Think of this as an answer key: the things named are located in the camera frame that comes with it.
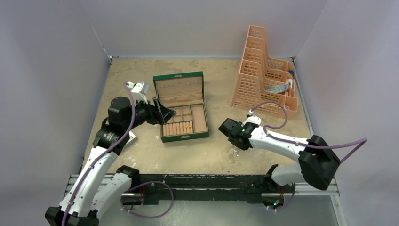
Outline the green jewelry box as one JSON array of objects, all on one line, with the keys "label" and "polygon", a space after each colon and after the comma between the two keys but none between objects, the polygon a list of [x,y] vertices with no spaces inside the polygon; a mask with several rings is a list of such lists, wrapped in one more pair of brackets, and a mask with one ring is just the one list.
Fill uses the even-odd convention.
[{"label": "green jewelry box", "polygon": [[160,129],[163,143],[209,137],[202,71],[153,76],[153,83],[160,103],[176,110]]}]

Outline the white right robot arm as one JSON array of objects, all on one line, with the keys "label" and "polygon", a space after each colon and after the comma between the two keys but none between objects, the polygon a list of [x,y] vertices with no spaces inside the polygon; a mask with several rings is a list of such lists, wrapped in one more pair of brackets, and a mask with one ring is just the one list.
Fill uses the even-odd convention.
[{"label": "white right robot arm", "polygon": [[300,138],[264,129],[261,119],[249,116],[243,122],[227,118],[219,131],[240,150],[264,149],[294,161],[291,165],[278,165],[264,179],[271,192],[293,183],[304,183],[319,190],[327,190],[341,160],[319,136]]}]

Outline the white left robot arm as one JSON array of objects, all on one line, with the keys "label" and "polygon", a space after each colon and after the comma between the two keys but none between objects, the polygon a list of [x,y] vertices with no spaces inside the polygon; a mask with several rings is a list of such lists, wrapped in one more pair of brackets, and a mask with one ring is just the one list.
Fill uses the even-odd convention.
[{"label": "white left robot arm", "polygon": [[52,226],[97,226],[99,220],[124,192],[136,192],[156,181],[142,182],[139,170],[122,166],[102,190],[99,186],[129,140],[129,132],[143,124],[165,125],[176,111],[163,106],[157,98],[153,104],[143,100],[117,97],[111,101],[108,117],[102,122],[93,148],[77,181],[57,207],[49,207],[45,219]]}]

